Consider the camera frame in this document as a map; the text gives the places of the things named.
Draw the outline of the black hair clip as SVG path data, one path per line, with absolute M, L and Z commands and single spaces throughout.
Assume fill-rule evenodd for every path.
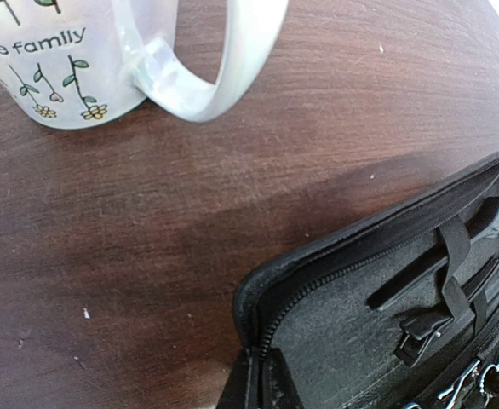
M 499 197 L 487 197 L 464 227 L 467 229 L 470 245 L 481 239 L 499 238 Z M 422 279 L 445 266 L 447 261 L 446 246 L 438 242 L 375 291 L 368 298 L 367 305 L 378 311 L 391 307 Z
M 474 332 L 487 320 L 488 299 L 486 289 L 499 274 L 499 256 L 491 257 L 485 265 L 462 287 L 469 310 L 455 319 L 446 308 L 437 306 L 429 311 L 402 321 L 403 336 L 394 354 L 408 367 L 415 366 L 434 338 L 444 335 L 456 322 L 462 326 L 474 320 Z

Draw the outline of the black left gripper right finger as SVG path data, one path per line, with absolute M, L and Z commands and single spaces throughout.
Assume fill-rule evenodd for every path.
M 262 407 L 303 408 L 290 369 L 280 349 L 270 349 L 262 364 Z

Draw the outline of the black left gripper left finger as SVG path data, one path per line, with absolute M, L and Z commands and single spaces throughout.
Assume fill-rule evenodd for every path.
M 242 349 L 221 397 L 218 409 L 257 409 L 260 407 L 261 364 L 258 349 Z

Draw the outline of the silver straight hair scissors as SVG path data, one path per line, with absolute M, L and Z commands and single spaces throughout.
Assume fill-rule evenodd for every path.
M 437 400 L 444 408 L 486 408 L 490 404 L 491 394 L 485 392 L 485 379 L 497 372 L 499 349 L 489 363 L 480 359 L 472 361 L 447 389 L 438 393 Z

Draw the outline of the black zippered tool case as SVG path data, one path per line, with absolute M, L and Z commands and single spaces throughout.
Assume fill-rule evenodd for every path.
M 499 153 L 253 270 L 221 408 L 499 408 Z

